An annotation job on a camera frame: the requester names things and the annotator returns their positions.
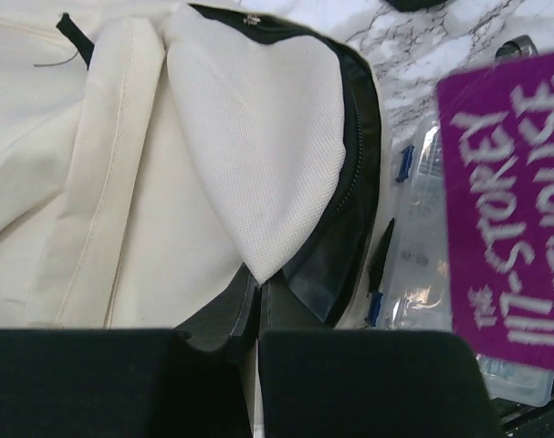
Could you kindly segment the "purple treehouse book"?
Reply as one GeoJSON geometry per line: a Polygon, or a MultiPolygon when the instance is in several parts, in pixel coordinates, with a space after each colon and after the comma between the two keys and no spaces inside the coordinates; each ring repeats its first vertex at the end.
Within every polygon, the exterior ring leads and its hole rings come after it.
{"type": "Polygon", "coordinates": [[[554,371],[554,52],[436,89],[454,332],[554,371]]]}

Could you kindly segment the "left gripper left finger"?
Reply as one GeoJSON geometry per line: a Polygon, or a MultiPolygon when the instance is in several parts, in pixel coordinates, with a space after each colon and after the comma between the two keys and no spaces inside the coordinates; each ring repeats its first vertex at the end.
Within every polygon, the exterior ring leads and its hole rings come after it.
{"type": "Polygon", "coordinates": [[[175,328],[0,329],[0,437],[248,437],[256,281],[175,328]]]}

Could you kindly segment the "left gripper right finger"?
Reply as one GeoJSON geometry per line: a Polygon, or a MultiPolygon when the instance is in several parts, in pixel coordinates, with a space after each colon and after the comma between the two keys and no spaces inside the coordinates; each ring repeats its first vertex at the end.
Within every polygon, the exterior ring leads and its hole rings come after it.
{"type": "Polygon", "coordinates": [[[268,437],[499,437],[476,358],[440,331],[328,328],[282,276],[262,286],[268,437]]]}

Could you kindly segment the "cream canvas backpack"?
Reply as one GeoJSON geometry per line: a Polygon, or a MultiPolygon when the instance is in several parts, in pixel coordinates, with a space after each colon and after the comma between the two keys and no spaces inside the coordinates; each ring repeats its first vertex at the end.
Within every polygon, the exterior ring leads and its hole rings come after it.
{"type": "Polygon", "coordinates": [[[391,139],[353,48],[185,1],[0,1],[0,328],[174,327],[283,275],[363,323],[391,139]]]}

